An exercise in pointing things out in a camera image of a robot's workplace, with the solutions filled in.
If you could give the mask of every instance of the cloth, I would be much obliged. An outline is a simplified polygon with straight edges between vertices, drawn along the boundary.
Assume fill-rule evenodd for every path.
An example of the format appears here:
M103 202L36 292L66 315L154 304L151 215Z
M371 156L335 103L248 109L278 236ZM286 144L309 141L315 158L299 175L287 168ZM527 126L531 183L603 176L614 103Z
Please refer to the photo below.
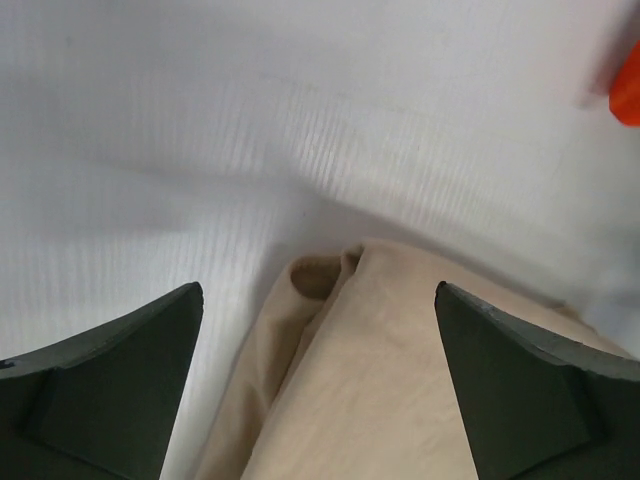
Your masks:
M477 478L434 310L441 281L593 348L591 328L456 263L368 240L293 262L244 344L199 480Z

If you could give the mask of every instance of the folded cloth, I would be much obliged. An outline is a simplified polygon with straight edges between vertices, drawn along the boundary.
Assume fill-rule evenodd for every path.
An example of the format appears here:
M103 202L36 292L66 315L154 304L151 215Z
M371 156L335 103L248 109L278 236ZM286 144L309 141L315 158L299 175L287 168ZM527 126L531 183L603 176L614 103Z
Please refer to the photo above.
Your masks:
M579 321L432 253L368 240L301 258L240 352L197 478L478 478L434 310L441 281L628 357Z

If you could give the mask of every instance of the orange object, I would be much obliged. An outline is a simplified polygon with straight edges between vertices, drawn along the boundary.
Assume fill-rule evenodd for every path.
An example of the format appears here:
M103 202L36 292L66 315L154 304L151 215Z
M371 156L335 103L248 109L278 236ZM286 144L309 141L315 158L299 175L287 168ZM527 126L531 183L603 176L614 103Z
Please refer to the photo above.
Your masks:
M636 43L613 82L609 108L620 122L640 127L640 42Z

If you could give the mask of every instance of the red object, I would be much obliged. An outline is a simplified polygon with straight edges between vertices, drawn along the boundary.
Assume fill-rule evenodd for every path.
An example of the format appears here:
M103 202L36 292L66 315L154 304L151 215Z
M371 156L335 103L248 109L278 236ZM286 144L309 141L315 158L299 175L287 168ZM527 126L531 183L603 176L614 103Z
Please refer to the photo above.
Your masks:
M640 42L636 43L613 82L609 108L620 122L640 127Z

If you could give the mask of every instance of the tan fabric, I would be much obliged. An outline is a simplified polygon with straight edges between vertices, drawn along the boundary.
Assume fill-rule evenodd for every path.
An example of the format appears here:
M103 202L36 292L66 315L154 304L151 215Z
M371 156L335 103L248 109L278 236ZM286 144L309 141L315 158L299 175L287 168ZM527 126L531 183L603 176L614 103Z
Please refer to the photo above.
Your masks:
M197 478L477 478L433 307L442 280L627 356L580 322L421 250L373 240L303 258L276 282L242 348Z

